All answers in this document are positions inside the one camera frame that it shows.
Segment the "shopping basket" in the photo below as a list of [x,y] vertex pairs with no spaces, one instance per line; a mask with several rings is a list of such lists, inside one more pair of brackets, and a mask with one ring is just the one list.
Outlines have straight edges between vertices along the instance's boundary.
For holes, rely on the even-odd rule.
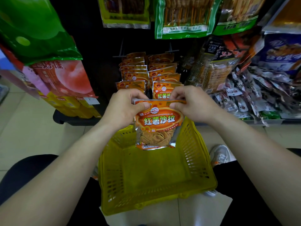
[[206,145],[185,118],[175,148],[135,147],[132,125],[119,130],[99,159],[101,209],[105,215],[213,190],[217,181]]

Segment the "person's left hand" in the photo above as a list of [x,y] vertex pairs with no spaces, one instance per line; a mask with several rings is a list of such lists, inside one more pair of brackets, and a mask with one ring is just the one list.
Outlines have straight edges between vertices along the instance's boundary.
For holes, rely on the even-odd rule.
[[147,102],[133,105],[132,98],[149,100],[138,89],[120,89],[112,95],[100,123],[109,125],[116,132],[130,125],[137,113],[150,107]]

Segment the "black pants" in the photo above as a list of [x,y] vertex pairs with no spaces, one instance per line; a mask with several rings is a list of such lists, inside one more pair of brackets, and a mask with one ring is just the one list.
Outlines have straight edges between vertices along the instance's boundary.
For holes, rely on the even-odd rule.
[[[0,205],[45,169],[57,156],[27,157],[9,169],[0,182]],[[233,199],[221,225],[281,225],[237,161],[213,168],[218,181],[216,190]],[[68,225],[107,225],[99,206],[101,190],[96,180],[90,178]]]

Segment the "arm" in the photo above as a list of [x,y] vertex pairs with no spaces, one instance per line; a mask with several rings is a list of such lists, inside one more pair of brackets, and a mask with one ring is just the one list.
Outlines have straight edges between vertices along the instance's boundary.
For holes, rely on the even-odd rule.
[[170,107],[216,130],[278,220],[299,225],[301,157],[221,109],[199,87],[176,87],[170,98],[186,98],[186,105]]
[[109,139],[149,108],[133,97],[147,99],[137,89],[114,94],[97,125],[0,206],[0,225],[66,225]]

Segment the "person's right hand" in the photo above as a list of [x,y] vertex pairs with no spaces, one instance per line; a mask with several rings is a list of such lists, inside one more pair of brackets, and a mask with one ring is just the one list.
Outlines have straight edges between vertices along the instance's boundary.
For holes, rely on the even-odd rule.
[[225,112],[201,87],[175,87],[170,95],[170,99],[186,99],[186,105],[174,102],[171,103],[169,107],[181,111],[185,116],[195,122],[209,124],[219,113]]

